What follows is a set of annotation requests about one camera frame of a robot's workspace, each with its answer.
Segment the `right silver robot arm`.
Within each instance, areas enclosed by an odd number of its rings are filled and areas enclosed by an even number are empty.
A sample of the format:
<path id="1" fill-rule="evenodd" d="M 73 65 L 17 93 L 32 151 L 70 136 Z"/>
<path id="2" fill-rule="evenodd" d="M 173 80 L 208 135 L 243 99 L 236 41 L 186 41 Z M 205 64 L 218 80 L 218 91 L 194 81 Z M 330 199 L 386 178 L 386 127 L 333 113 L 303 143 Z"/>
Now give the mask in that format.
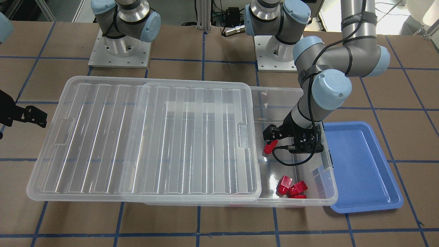
<path id="1" fill-rule="evenodd" d="M 158 36 L 161 27 L 160 14 L 150 7 L 148 1 L 91 0 L 91 9 L 100 26 L 100 33 L 88 65 L 99 68 L 146 68 L 151 42 Z M 1 13 L 1 43 L 12 31 L 12 23 Z M 33 105 L 20 107 L 1 90 L 1 125 L 11 127 L 14 121 L 19 121 L 45 128 L 47 116 L 47 113 Z"/>

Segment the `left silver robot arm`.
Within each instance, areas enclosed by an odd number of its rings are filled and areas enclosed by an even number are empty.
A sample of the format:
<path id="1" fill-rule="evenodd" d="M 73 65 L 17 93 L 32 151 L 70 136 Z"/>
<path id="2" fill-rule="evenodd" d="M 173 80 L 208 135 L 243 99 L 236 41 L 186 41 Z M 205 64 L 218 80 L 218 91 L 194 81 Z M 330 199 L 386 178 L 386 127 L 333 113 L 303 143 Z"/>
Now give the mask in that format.
<path id="1" fill-rule="evenodd" d="M 301 0 L 252 0 L 244 10 L 247 35 L 270 35 L 292 47 L 289 58 L 303 90 L 283 124 L 264 131 L 268 143 L 287 137 L 299 141 L 303 134 L 314 133 L 313 126 L 351 94 L 350 77 L 378 76 L 389 66 L 390 54 L 376 40 L 373 0 L 342 0 L 342 39 L 328 45 L 317 36 L 302 36 L 311 9 Z"/>

